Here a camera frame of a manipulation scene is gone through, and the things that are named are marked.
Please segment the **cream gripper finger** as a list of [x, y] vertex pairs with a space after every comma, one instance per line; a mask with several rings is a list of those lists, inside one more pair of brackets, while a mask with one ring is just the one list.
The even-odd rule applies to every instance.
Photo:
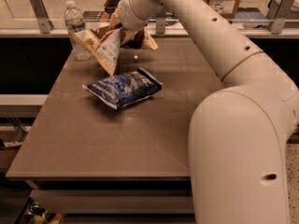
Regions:
[[119, 12], [117, 9], [115, 9], [115, 11], [112, 13], [112, 15], [110, 16], [110, 25], [111, 26], [115, 26], [115, 25], [119, 25], [120, 19], [119, 19]]

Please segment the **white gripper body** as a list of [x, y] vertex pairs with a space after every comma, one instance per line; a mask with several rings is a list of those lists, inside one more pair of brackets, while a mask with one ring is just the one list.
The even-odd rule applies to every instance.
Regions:
[[153, 6], [150, 0], [120, 0], [119, 20], [122, 26], [131, 31], [140, 31], [150, 20]]

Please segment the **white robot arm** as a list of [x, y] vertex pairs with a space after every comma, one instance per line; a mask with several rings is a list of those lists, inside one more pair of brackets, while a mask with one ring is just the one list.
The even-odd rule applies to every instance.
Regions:
[[203, 0], [120, 0], [124, 28], [174, 11], [224, 87], [194, 110], [188, 138], [196, 224], [291, 224], [285, 149], [299, 90], [259, 47]]

